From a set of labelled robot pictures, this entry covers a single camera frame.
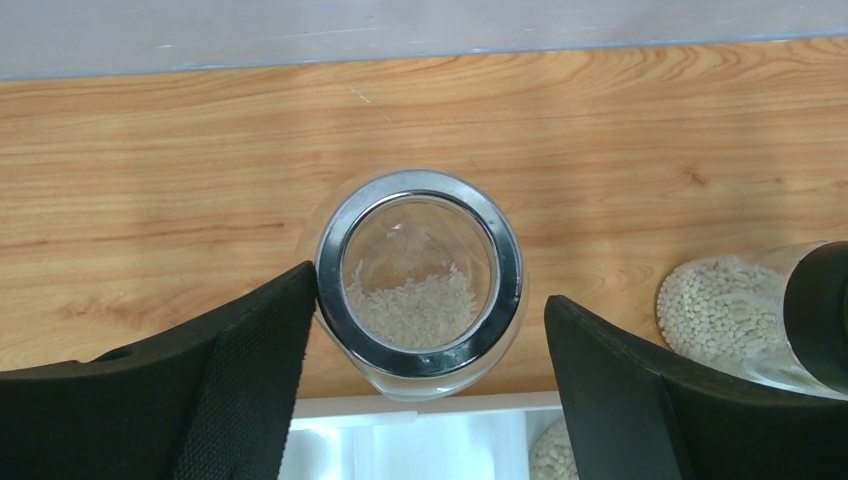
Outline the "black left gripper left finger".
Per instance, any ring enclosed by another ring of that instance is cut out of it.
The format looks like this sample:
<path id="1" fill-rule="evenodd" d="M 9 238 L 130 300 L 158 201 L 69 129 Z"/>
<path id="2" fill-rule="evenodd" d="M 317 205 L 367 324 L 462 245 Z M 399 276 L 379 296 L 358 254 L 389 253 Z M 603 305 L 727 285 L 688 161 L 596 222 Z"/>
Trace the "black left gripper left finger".
<path id="1" fill-rule="evenodd" d="M 5 479 L 275 479 L 315 310 L 312 263 L 89 362 L 1 375 Z"/>

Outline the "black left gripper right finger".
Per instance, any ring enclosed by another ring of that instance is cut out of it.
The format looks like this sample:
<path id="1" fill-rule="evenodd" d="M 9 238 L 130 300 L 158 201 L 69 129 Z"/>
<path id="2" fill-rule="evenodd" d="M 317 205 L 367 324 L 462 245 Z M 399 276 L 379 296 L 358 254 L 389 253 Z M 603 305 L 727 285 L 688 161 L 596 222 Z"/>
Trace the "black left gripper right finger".
<path id="1" fill-rule="evenodd" d="M 847 405 L 749 382 L 551 296 L 544 323 L 583 479 L 843 479 Z"/>

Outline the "black-lid shaker jar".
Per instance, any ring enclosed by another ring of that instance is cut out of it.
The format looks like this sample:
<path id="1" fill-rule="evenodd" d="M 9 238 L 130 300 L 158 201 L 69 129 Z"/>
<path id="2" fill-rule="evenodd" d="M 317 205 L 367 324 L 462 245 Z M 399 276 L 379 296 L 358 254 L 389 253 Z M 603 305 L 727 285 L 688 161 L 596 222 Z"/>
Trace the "black-lid shaker jar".
<path id="1" fill-rule="evenodd" d="M 529 456 L 531 480 L 578 480 L 579 474 L 565 420 L 548 427 Z"/>
<path id="2" fill-rule="evenodd" d="M 679 265 L 655 312 L 670 349 L 791 392 L 847 397 L 847 243 L 821 241 Z"/>

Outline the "clear glass jar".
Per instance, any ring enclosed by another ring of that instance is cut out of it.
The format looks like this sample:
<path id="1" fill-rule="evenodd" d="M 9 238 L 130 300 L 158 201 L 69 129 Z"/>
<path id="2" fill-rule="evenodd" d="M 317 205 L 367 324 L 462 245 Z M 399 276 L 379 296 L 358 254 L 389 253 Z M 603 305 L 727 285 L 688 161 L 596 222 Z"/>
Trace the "clear glass jar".
<path id="1" fill-rule="evenodd" d="M 297 253 L 315 268 L 320 326 L 396 401 L 470 387 L 522 323 L 526 268 L 506 214 L 444 171 L 369 172 L 341 184 L 308 218 Z"/>

